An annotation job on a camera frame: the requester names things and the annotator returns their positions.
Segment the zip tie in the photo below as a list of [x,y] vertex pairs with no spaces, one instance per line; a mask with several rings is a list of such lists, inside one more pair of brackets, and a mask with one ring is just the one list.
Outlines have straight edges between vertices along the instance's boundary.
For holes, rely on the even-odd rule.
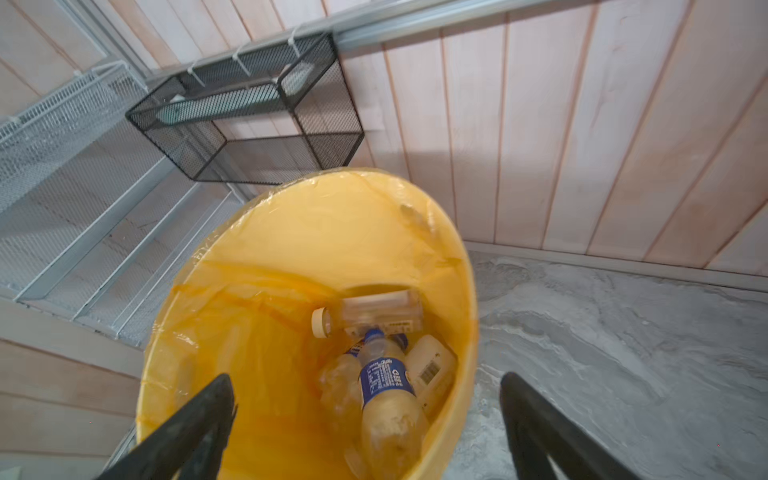
[[201,87],[205,87],[205,84],[203,83],[203,81],[200,80],[200,77],[198,77],[197,74],[193,70],[195,65],[197,65],[197,60],[195,60],[192,63],[192,65],[190,65],[190,67],[187,69],[187,73],[192,75],[194,77],[194,79],[197,80],[197,83],[199,83]]
[[302,24],[298,24],[297,26],[293,27],[293,30],[290,32],[290,37],[288,37],[288,45],[293,48],[293,53],[296,54],[296,58],[301,56],[301,52],[299,51],[298,47],[296,47],[296,31],[299,30]]
[[250,71],[246,68],[246,66],[243,64],[243,62],[240,60],[240,50],[243,49],[244,46],[248,45],[249,42],[243,43],[241,46],[237,47],[237,50],[232,54],[232,59],[237,62],[237,64],[240,66],[240,68],[243,69],[246,75],[251,76],[252,74]]

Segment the black wire mesh basket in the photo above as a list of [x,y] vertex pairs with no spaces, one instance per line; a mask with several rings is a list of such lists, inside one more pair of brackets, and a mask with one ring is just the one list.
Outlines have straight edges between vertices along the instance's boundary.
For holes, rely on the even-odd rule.
[[[195,181],[277,185],[344,167],[363,132],[336,46],[330,34],[297,38],[294,46],[176,74],[125,116]],[[300,134],[231,140],[214,123],[281,111]]]

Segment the trash can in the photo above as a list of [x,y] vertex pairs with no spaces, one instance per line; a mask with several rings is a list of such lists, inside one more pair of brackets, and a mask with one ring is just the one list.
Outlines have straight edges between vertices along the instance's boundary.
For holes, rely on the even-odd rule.
[[323,420],[316,378],[343,351],[316,339],[312,311],[361,286],[414,286],[425,329],[456,353],[455,384],[406,478],[440,478],[472,399],[475,284],[450,218],[380,170],[328,170],[252,200],[179,272],[147,346],[137,437],[216,375],[238,405],[220,479],[353,478]]

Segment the white cap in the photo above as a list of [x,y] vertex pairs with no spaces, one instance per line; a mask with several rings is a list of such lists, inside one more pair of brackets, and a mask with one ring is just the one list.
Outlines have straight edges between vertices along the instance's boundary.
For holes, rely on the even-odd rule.
[[326,307],[321,307],[312,312],[312,334],[315,338],[325,339],[326,328],[323,326],[323,313],[326,311]]

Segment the gray marble floor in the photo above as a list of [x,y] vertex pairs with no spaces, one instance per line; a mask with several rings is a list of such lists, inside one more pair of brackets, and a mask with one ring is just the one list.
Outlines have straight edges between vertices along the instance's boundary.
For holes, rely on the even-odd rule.
[[478,371],[446,480],[515,478],[507,371],[642,478],[768,478],[768,294],[471,257]]

